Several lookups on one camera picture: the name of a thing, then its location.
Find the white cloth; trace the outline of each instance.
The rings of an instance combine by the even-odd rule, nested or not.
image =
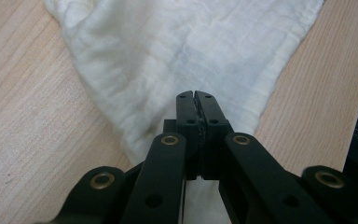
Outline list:
[[[45,0],[89,95],[136,164],[183,91],[214,95],[253,134],[323,0]],[[185,223],[224,223],[215,182],[186,187]]]

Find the wood grain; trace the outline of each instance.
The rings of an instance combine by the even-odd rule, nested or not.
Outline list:
[[[255,136],[291,172],[342,170],[358,115],[358,1],[327,0],[269,99]]]
[[[358,113],[358,1],[327,0],[283,72],[256,137],[295,173],[342,168]],[[0,223],[57,215],[89,169],[127,170],[42,1],[0,0]]]

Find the white towel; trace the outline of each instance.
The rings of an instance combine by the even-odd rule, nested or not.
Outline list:
[[[89,95],[145,159],[183,91],[214,95],[253,134],[276,80],[323,0],[45,0]],[[185,223],[225,223],[216,182],[186,186]]]

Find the wooden table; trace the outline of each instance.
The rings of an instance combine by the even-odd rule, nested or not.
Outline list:
[[[0,0],[0,223],[52,219],[89,169],[130,168],[42,1]],[[358,114],[358,0],[327,0],[256,137],[289,171],[342,169]]]

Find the brass screw hole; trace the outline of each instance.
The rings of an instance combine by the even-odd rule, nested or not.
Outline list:
[[[173,135],[168,135],[161,139],[161,143],[167,146],[176,145],[178,142],[179,142],[179,138]]]
[[[115,181],[114,175],[107,172],[103,172],[95,175],[91,179],[89,184],[94,189],[106,189],[107,187],[111,186],[114,181]]]
[[[239,144],[239,145],[248,145],[249,143],[251,143],[251,140],[248,137],[242,136],[242,135],[235,135],[232,140]]]
[[[344,187],[345,183],[343,180],[338,178],[335,175],[327,173],[325,171],[318,171],[315,173],[315,178],[322,184],[330,187],[332,189],[341,189]]]

